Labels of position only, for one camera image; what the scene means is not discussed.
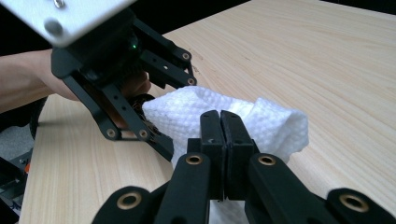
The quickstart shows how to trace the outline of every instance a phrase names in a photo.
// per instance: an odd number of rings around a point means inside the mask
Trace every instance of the light wood surface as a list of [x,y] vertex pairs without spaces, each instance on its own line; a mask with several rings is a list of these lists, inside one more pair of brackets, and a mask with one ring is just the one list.
[[[288,166],[311,191],[356,189],[396,215],[395,16],[316,0],[252,0],[166,37],[192,53],[200,86],[308,115],[309,146]],[[148,145],[107,141],[83,105],[51,96],[21,223],[89,223],[115,190],[153,190],[170,176]]]

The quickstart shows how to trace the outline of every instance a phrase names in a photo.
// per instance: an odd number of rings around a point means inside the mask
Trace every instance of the wooden table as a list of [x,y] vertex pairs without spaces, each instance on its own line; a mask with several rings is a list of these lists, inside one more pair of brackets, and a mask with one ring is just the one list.
[[[395,16],[252,0],[166,37],[192,53],[200,86],[308,115],[309,146],[288,166],[311,191],[356,189],[396,215]],[[171,174],[147,144],[107,141],[82,104],[54,95],[40,118],[21,223],[89,223],[115,190],[153,190]]]

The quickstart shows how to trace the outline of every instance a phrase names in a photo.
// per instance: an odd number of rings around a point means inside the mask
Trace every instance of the black mechanical bracket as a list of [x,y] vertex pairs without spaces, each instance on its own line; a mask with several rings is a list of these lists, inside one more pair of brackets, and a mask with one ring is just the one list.
[[[153,97],[144,94],[127,100],[120,89],[128,77],[143,72],[161,88],[196,85],[188,51],[153,31],[127,8],[70,46],[53,48],[51,70],[90,110],[104,137],[145,141],[171,160],[172,139],[158,132],[141,110]],[[117,127],[101,101],[114,107],[127,129]]]
[[396,223],[367,196],[310,192],[278,157],[260,153],[242,120],[228,111],[201,116],[201,138],[189,139],[170,181],[152,192],[113,193],[93,223],[207,223],[209,201],[245,201],[249,223]]

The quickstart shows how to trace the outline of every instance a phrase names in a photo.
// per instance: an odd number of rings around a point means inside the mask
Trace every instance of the crumpled paper towel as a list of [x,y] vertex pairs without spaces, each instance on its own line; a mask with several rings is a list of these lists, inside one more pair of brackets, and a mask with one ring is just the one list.
[[[189,86],[143,104],[146,118],[173,139],[174,167],[187,152],[188,139],[201,137],[200,116],[209,110],[237,114],[260,152],[276,155],[284,162],[291,153],[308,144],[308,120],[300,110],[287,109],[262,98],[253,104],[204,87]],[[243,206],[243,202],[211,202],[209,223],[248,223]]]

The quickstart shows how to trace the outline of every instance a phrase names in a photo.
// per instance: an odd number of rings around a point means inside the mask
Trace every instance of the white tissue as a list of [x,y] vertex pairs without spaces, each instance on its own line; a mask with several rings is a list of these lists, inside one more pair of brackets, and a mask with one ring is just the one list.
[[[184,87],[143,104],[146,118],[173,139],[174,167],[187,152],[188,139],[201,137],[200,116],[209,110],[228,110],[239,115],[260,152],[276,155],[284,162],[308,144],[308,120],[300,110],[262,98],[253,104],[203,87]],[[212,201],[209,223],[248,223],[243,206],[243,202]]]

